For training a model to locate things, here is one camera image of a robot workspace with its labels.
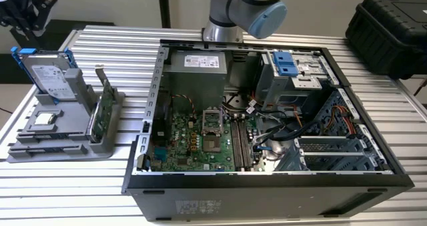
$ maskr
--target metal slotted surface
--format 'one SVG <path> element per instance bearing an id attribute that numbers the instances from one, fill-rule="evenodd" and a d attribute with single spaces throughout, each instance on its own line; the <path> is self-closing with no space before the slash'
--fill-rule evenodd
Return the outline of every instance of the metal slotted surface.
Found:
<path id="1" fill-rule="evenodd" d="M 30 91 L 0 131 L 0 219 L 2 225 L 151 224 L 122 183 L 127 159 L 140 128 L 158 54 L 159 40 L 201 40 L 199 30 L 88 26 L 64 43 L 74 53 L 84 80 L 100 90 L 95 65 L 102 64 L 110 82 L 126 92 L 114 156 L 99 161 L 10 164 L 8 144 L 31 114 L 35 88 Z M 399 82 L 373 75 L 338 37 L 275 34 L 265 40 L 245 36 L 249 44 L 326 47 L 346 74 L 353 90 L 411 176 L 415 188 L 378 204 L 353 218 L 301 221 L 172 222 L 172 225 L 427 225 L 427 123 L 426 111 Z"/>

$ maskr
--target white label sticker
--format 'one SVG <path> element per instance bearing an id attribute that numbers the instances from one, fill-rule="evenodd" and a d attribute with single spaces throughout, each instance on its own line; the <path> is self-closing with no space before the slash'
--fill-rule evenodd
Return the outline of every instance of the white label sticker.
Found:
<path id="1" fill-rule="evenodd" d="M 184 67 L 219 68 L 221 58 L 218 56 L 187 55 Z"/>
<path id="2" fill-rule="evenodd" d="M 59 100 L 75 100 L 75 93 L 70 87 L 63 71 L 52 65 L 32 66 L 38 79 L 47 93 Z"/>
<path id="3" fill-rule="evenodd" d="M 251 114 L 251 113 L 254 112 L 254 110 L 255 110 L 255 108 L 251 106 L 251 107 L 247 108 L 246 112 L 247 112 L 249 114 Z"/>
<path id="4" fill-rule="evenodd" d="M 218 214 L 222 209 L 222 200 L 176 200 L 176 213 L 180 215 Z"/>
<path id="5" fill-rule="evenodd" d="M 251 107 L 254 107 L 254 106 L 257 105 L 255 99 L 253 99 L 251 102 L 249 102 L 249 105 L 250 105 Z"/>

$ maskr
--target black cable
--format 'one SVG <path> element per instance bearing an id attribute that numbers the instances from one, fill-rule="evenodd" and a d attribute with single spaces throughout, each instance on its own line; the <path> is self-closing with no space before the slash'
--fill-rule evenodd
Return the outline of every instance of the black cable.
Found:
<path id="1" fill-rule="evenodd" d="M 234 107 L 231 106 L 229 103 L 226 102 L 222 102 L 222 105 L 225 106 L 226 110 L 231 111 L 231 112 L 245 112 L 247 111 L 246 108 L 238 108 L 238 107 Z"/>
<path id="2" fill-rule="evenodd" d="M 283 142 L 283 141 L 289 141 L 289 140 L 293 140 L 295 139 L 297 137 L 302 136 L 303 133 L 317 124 L 321 124 L 322 125 L 322 122 L 321 121 L 311 121 L 310 123 L 307 123 L 299 130 L 291 132 L 290 134 L 287 134 L 286 136 L 283 137 L 273 137 L 270 138 L 270 140 L 273 141 L 278 141 L 278 142 Z"/>
<path id="3" fill-rule="evenodd" d="M 422 91 L 422 88 L 423 88 L 423 86 L 419 86 L 419 87 L 418 87 L 418 89 L 417 89 L 417 91 L 415 91 L 415 93 L 414 93 L 414 96 L 417 96 L 417 95 L 419 94 L 419 92 Z"/>
<path id="4" fill-rule="evenodd" d="M 0 107 L 0 110 L 2 110 L 2 111 L 4 111 L 4 112 L 7 112 L 7 113 L 10 113 L 10 114 L 14 114 L 14 112 L 12 112 L 12 111 L 6 110 L 6 109 L 4 109 L 4 108 L 2 108 L 2 107 Z"/>
<path id="5" fill-rule="evenodd" d="M 226 102 L 226 104 L 230 104 L 231 101 L 234 100 L 234 98 L 235 98 L 238 95 L 239 95 L 239 92 L 237 92 L 237 93 L 231 96 L 231 98 L 229 99 L 229 101 Z"/>
<path id="6" fill-rule="evenodd" d="M 266 111 L 266 110 L 257 110 L 257 112 L 262 113 L 262 114 L 277 114 L 277 113 L 282 113 L 285 115 L 285 122 L 289 121 L 289 116 L 286 111 L 279 111 L 279 110 L 274 110 L 274 111 Z"/>
<path id="7" fill-rule="evenodd" d="M 285 125 L 278 125 L 270 129 L 266 130 L 266 133 L 271 134 L 263 139 L 262 142 L 257 143 L 254 145 L 254 149 L 257 149 L 258 146 L 261 146 L 262 144 L 265 144 L 267 142 L 267 140 L 273 140 L 273 141 L 278 141 L 278 142 L 283 142 L 283 141 L 290 141 L 295 138 L 298 138 L 299 136 L 303 135 L 303 133 L 315 125 L 315 124 L 321 124 L 321 121 L 311 121 L 310 123 L 307 123 L 299 130 L 290 132 L 286 136 L 282 137 L 275 137 L 275 134 L 281 132 L 282 129 L 285 129 Z"/>

